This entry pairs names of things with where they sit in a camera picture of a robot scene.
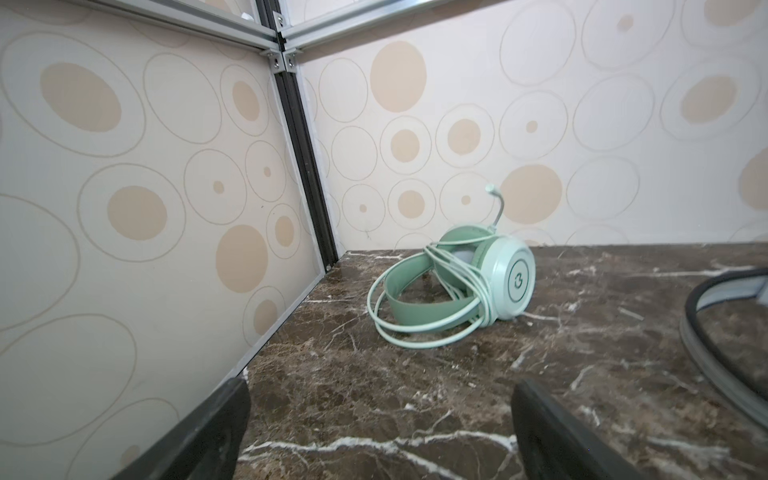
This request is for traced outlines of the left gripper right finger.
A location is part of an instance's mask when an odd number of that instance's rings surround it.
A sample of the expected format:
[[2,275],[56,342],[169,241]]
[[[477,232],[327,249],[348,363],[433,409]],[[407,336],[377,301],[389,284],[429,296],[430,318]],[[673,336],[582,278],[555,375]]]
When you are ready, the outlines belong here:
[[644,477],[532,379],[515,386],[511,413],[529,479]]

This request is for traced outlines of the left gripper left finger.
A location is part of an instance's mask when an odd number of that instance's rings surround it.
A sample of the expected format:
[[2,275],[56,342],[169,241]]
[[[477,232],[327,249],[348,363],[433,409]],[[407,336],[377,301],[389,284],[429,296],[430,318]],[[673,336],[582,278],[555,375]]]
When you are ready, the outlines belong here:
[[251,412],[241,377],[226,380],[117,479],[231,479]]

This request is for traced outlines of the mint green headphones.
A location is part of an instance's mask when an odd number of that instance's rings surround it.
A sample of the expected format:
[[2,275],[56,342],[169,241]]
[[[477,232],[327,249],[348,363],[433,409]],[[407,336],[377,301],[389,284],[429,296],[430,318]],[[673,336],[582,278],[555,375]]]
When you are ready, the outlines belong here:
[[[387,342],[411,350],[445,347],[527,309],[535,290],[534,254],[522,240],[497,232],[505,201],[494,185],[485,190],[500,203],[492,224],[450,229],[439,241],[389,267],[371,285],[366,310]],[[434,276],[448,301],[412,303],[401,298],[425,274]]]

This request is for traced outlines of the white black red headphones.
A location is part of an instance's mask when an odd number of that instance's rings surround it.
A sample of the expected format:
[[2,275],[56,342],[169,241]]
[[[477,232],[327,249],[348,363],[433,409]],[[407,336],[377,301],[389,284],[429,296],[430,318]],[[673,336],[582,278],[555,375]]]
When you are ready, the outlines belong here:
[[706,380],[767,428],[767,269],[730,271],[689,294],[680,337]]

